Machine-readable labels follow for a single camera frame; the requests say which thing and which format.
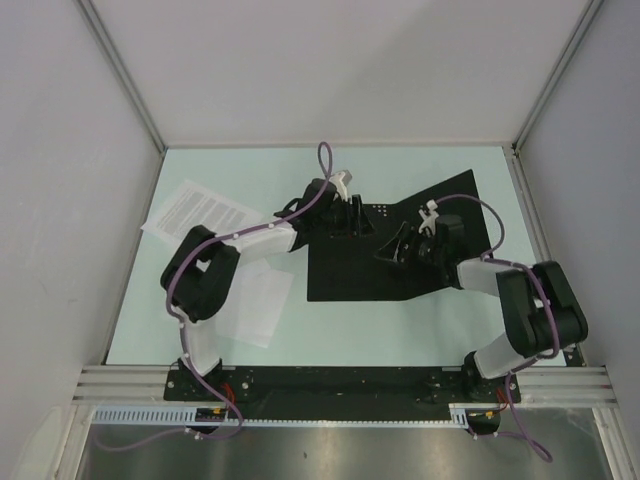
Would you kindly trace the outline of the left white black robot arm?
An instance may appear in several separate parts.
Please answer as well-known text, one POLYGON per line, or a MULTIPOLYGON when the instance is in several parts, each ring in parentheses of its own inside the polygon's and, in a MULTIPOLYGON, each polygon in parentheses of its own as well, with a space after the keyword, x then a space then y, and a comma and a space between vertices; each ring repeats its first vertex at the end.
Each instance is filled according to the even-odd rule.
POLYGON ((189 230, 160 279, 168 313, 179 321, 181 361, 190 371, 186 387, 197 398, 214 397, 221 376, 213 317, 224 306, 238 267, 301 249, 321 234, 358 238, 375 232, 361 196, 348 193, 351 173, 314 179, 302 197, 274 218, 218 236, 203 225, 189 230))

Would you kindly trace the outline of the printed paper sheet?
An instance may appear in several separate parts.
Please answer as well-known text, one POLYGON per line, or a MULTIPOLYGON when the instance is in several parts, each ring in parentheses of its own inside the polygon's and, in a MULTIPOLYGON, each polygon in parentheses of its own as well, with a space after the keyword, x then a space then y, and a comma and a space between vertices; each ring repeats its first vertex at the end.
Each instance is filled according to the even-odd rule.
POLYGON ((234 200, 185 180, 143 224, 142 230, 178 246, 196 226, 228 234, 258 223, 263 215, 234 200))
POLYGON ((246 279, 262 275, 271 269, 272 267, 266 259, 260 259, 238 266, 236 276, 239 277, 241 281, 245 281, 246 279))

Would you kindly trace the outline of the black clip folder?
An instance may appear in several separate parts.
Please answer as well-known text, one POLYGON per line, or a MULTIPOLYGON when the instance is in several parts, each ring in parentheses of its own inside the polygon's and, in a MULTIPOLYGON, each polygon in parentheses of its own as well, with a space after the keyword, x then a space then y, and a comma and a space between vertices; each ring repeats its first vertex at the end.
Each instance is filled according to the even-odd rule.
POLYGON ((489 236, 472 170, 414 193, 396 203, 364 203, 375 233, 358 238, 321 234, 308 244, 307 299, 310 302, 403 301, 448 287, 438 275, 417 266, 402 269, 377 260, 375 253, 398 231, 403 221, 418 227, 418 214, 429 200, 439 216, 458 215, 468 236, 470 256, 489 249, 489 236))

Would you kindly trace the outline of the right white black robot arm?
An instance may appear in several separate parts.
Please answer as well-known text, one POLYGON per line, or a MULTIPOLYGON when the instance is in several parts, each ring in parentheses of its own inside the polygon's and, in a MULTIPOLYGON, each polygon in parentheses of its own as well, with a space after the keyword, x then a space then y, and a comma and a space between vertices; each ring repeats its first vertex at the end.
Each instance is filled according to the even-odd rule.
POLYGON ((497 379, 586 340, 586 317, 558 262, 527 266, 490 254, 472 258, 460 216, 422 217, 418 227, 403 222, 376 258, 402 269, 424 267, 445 287, 499 300, 504 332, 467 354, 461 367, 461 388, 469 399, 486 400, 496 391, 497 379))

